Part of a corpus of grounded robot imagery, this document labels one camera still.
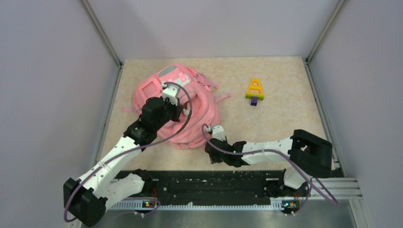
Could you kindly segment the pink student backpack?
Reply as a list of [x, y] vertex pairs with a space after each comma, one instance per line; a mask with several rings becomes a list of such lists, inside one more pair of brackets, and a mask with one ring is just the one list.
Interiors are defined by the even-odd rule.
[[181, 64], [170, 65], [143, 80], [134, 91], [134, 106], [122, 107], [122, 111], [141, 114], [141, 108], [148, 98], [162, 95], [162, 83], [166, 81], [181, 84], [189, 95], [186, 96], [184, 91], [179, 92], [178, 98], [184, 106], [184, 110], [180, 114], [180, 122], [168, 122], [158, 131], [158, 136], [163, 139], [171, 136], [180, 129], [188, 114], [191, 114], [185, 129], [169, 139], [168, 142], [179, 149], [194, 149], [203, 146], [206, 139], [202, 135], [202, 125], [216, 126], [220, 124], [221, 115], [218, 103], [225, 98], [232, 97], [232, 94], [227, 93], [215, 97], [212, 88], [218, 88], [219, 85], [189, 67]]

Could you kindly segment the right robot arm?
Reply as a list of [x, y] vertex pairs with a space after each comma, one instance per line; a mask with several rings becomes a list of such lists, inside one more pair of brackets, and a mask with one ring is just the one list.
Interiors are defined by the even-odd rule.
[[205, 152], [212, 163], [224, 162], [241, 167], [261, 162], [288, 162], [292, 165], [278, 183], [279, 191], [291, 196], [306, 180], [329, 178], [332, 174], [332, 143], [305, 130], [297, 129], [293, 135], [271, 142], [239, 141], [229, 144], [221, 125], [204, 126]]

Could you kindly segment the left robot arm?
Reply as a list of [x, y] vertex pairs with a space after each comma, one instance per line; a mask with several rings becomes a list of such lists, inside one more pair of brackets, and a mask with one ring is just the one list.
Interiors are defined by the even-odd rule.
[[69, 178], [63, 185], [64, 220], [78, 220], [87, 227], [96, 225], [105, 212], [125, 198], [152, 192], [152, 183], [143, 170], [113, 182], [126, 164], [146, 148], [160, 144], [157, 132], [169, 121], [178, 122], [183, 105], [175, 96], [148, 98], [142, 113], [124, 131], [112, 150], [78, 179]]

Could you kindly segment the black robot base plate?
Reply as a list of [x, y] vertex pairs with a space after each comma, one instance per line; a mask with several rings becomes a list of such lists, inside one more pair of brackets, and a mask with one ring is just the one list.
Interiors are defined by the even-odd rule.
[[308, 185], [285, 186], [283, 171], [146, 171], [143, 189], [134, 197], [186, 200], [213, 197], [277, 198], [306, 196]]

